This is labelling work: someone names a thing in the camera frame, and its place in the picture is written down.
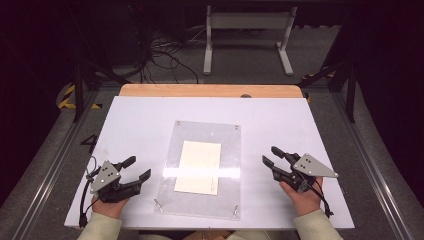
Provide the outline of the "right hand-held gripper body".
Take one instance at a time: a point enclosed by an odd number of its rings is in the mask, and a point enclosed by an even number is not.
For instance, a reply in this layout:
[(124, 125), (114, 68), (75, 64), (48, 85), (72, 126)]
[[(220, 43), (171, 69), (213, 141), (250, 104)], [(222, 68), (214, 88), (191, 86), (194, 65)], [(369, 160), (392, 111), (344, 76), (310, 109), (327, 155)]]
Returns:
[(299, 156), (298, 154), (281, 152), (276, 153), (276, 156), (286, 159), (290, 163), (292, 172), (288, 173), (273, 165), (272, 174), (274, 180), (287, 183), (298, 193), (310, 190), (317, 177), (338, 177), (335, 171), (309, 154)]

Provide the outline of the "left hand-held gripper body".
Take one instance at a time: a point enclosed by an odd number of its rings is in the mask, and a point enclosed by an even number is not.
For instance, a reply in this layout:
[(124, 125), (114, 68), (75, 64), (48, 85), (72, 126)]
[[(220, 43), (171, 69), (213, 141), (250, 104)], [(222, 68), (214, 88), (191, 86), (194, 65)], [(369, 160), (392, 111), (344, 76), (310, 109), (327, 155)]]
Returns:
[(90, 193), (104, 203), (117, 203), (140, 194), (141, 186), (121, 184), (121, 170), (116, 170), (115, 164), (106, 160), (103, 165), (91, 174), (95, 177)]

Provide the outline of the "clear acrylic frame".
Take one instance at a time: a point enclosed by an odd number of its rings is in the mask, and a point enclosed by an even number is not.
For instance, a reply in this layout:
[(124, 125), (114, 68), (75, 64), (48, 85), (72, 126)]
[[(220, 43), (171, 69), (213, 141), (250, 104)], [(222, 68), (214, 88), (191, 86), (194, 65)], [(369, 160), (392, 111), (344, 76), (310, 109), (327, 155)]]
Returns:
[[(219, 143), (218, 194), (174, 190), (183, 143)], [(241, 217), (241, 127), (239, 125), (177, 121), (161, 174), (155, 211), (160, 214), (207, 217), (237, 221)]]

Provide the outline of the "person's left hand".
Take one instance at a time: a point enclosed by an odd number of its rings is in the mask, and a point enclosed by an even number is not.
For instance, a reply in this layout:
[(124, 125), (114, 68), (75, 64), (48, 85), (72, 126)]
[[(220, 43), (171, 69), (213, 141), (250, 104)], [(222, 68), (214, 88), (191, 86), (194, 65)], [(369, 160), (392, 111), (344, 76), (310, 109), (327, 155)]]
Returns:
[(129, 198), (119, 201), (117, 203), (104, 203), (96, 197), (93, 197), (92, 211), (110, 218), (120, 219), (122, 211), (128, 202)]

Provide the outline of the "person's right hand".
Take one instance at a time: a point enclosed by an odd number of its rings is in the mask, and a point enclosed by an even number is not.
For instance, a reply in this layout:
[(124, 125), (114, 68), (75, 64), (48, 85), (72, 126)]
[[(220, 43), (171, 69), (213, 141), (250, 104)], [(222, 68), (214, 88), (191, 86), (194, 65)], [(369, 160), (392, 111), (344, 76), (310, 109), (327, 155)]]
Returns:
[(298, 216), (303, 216), (320, 209), (323, 178), (317, 177), (316, 182), (312, 185), (314, 190), (308, 190), (298, 193), (290, 185), (280, 182), (282, 190), (291, 199), (295, 212)]

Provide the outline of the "white board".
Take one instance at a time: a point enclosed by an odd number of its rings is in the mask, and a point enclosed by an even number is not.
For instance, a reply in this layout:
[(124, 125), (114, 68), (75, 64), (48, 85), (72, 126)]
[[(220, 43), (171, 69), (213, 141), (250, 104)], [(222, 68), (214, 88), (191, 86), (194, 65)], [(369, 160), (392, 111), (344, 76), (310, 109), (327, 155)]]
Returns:
[[(237, 221), (160, 214), (155, 211), (161, 174), (177, 121), (241, 127), (241, 217)], [(137, 230), (283, 230), (294, 226), (290, 199), (262, 162), (266, 156), (289, 170), (271, 147), (324, 165), (330, 160), (304, 98), (126, 97), (114, 98), (93, 152), (99, 164), (136, 162), (122, 170), (122, 182), (151, 170), (141, 192), (122, 212), (122, 225)]]

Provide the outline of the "cream paper sheet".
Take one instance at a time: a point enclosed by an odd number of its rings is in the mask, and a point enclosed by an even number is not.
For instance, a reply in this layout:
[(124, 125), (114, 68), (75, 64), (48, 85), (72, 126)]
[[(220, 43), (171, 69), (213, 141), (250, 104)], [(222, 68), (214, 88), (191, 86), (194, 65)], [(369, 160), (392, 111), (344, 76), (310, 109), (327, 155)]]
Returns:
[(174, 190), (216, 196), (220, 159), (221, 145), (219, 143), (185, 141)]

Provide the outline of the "black metal stand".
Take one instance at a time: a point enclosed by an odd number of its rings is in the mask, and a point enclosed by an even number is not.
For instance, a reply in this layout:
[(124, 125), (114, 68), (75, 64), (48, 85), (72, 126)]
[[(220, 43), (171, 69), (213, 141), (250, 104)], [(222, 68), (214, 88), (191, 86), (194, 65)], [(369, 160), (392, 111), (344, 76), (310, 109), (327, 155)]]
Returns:
[(115, 74), (107, 56), (106, 46), (101, 40), (100, 34), (94, 27), (94, 21), (88, 14), (88, 8), (82, 6), (65, 6), (68, 16), (66, 30), (69, 55), (74, 64), (76, 114), (74, 121), (78, 121), (85, 110), (84, 86), (89, 91), (100, 89), (101, 83), (96, 72), (102, 73), (108, 80), (121, 85), (127, 84), (128, 80)]
[[(360, 43), (357, 40), (355, 23), (345, 20), (319, 71), (330, 68), (334, 75), (327, 85), (330, 92), (340, 92), (347, 85), (345, 112), (352, 123), (354, 120), (354, 100), (356, 92), (356, 60)], [(320, 79), (300, 81), (297, 86), (305, 88)]]

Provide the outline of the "yellow black hazard tape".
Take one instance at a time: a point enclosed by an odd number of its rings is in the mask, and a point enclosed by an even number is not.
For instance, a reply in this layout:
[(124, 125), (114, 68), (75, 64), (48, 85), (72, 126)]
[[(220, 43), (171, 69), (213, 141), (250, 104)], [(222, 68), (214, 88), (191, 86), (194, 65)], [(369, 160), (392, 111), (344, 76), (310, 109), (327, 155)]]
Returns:
[(317, 78), (317, 79), (330, 78), (333, 75), (334, 75), (334, 70), (331, 70), (330, 68), (328, 68), (328, 69), (324, 69), (322, 71), (319, 71), (315, 74), (306, 74), (301, 78), (301, 80), (306, 81), (306, 80), (309, 80), (311, 78)]
[(77, 105), (75, 103), (70, 103), (69, 99), (72, 95), (72, 93), (75, 91), (75, 85), (71, 84), (68, 89), (65, 91), (64, 96), (62, 97), (62, 99), (60, 100), (59, 104), (58, 104), (58, 108), (59, 109), (76, 109)]

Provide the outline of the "wooden table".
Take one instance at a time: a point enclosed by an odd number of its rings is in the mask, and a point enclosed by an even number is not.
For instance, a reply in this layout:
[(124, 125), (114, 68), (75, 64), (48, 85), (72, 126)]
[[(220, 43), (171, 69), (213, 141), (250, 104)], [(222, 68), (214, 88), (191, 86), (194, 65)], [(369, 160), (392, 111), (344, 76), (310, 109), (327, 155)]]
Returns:
[(303, 97), (301, 89), (296, 85), (234, 84), (125, 84), (119, 95), (132, 97)]

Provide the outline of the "grey metal stand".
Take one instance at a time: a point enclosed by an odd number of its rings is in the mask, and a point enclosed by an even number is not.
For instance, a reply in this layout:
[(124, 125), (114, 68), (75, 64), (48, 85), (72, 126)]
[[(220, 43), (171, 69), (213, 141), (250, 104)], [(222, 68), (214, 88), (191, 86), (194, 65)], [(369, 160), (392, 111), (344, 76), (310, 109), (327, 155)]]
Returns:
[(214, 29), (273, 29), (284, 32), (282, 40), (276, 43), (280, 61), (287, 76), (294, 74), (286, 47), (296, 18), (297, 8), (292, 7), (285, 12), (277, 13), (236, 13), (236, 12), (214, 12), (211, 6), (206, 12), (206, 48), (204, 55), (203, 74), (212, 73), (213, 43), (212, 31)]

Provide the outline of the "aluminium floor rail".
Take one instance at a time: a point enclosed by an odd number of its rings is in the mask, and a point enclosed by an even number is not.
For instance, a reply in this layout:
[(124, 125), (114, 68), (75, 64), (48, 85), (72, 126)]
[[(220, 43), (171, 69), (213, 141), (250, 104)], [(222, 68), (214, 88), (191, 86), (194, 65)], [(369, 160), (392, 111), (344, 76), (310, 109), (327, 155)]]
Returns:
[(396, 239), (415, 240), (381, 171), (372, 156), (368, 153), (356, 124), (352, 123), (345, 113), (345, 103), (342, 95), (339, 93), (332, 93), (331, 97), (359, 151), (361, 164), (363, 165), (364, 171)]
[(97, 91), (83, 95), (81, 116), (74, 121), (71, 110), (63, 110), (33, 161), (9, 196), (17, 227), (10, 240), (27, 240), (62, 171), (73, 141), (81, 129)]

